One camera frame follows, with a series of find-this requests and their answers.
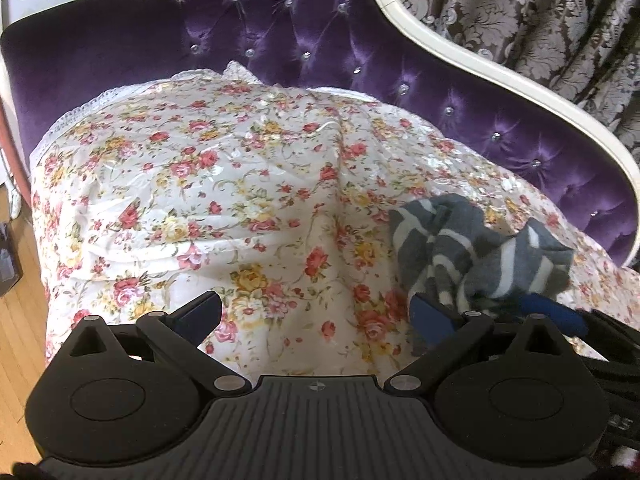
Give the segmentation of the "grey white striped cardigan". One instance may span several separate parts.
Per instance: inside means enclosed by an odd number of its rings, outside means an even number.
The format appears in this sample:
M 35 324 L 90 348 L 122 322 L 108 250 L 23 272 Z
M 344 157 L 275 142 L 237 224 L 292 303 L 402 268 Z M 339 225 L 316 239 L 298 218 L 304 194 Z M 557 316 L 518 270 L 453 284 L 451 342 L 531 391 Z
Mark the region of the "grey white striped cardigan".
M 503 234 L 458 194 L 391 210 L 390 240 L 407 295 L 424 294 L 459 313 L 511 309 L 527 294 L 553 299 L 570 284 L 574 250 L 540 221 L 530 218 L 518 232 Z

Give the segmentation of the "floral bedspread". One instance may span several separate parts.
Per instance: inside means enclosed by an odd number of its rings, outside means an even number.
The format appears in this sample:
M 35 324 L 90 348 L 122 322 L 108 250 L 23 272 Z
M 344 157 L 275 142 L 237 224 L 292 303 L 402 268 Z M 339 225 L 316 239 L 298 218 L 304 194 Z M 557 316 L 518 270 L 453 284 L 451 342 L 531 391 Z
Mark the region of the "floral bedspread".
M 211 291 L 222 317 L 201 348 L 250 379 L 390 377 L 418 350 L 390 211 L 448 194 L 503 234 L 540 221 L 574 250 L 556 298 L 639 322 L 638 274 L 547 196 L 358 92 L 188 70 L 66 113 L 30 161 L 48 358 L 88 315 L 125 324 Z

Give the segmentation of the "dark box on floor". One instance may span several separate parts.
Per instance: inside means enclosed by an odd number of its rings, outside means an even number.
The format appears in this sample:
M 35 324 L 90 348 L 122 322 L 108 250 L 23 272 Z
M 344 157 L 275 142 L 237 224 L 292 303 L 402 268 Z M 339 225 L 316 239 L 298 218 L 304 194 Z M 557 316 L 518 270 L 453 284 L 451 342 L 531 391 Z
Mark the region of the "dark box on floor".
M 20 260 L 12 240 L 10 226 L 0 224 L 0 296 L 9 292 L 23 276 Z

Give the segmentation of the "damask patterned curtain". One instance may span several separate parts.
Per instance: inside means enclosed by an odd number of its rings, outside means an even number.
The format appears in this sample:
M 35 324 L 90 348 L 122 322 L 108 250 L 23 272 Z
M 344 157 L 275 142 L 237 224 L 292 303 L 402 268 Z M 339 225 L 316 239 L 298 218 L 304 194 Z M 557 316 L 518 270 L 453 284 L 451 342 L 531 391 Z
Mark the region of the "damask patterned curtain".
M 424 25 L 573 102 L 639 153 L 639 0 L 400 0 Z

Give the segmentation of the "purple tufted white-framed headboard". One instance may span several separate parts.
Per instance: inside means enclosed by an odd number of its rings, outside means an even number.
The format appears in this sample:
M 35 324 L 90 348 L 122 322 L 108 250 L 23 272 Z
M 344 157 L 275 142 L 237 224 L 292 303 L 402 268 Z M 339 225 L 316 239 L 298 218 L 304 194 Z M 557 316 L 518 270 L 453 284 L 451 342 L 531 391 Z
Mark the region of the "purple tufted white-framed headboard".
M 11 24 L 1 54 L 29 155 L 107 89 L 240 62 L 267 84 L 359 91 L 519 174 L 619 264 L 639 250 L 639 169 L 573 103 L 442 38 L 399 0 L 75 0 Z

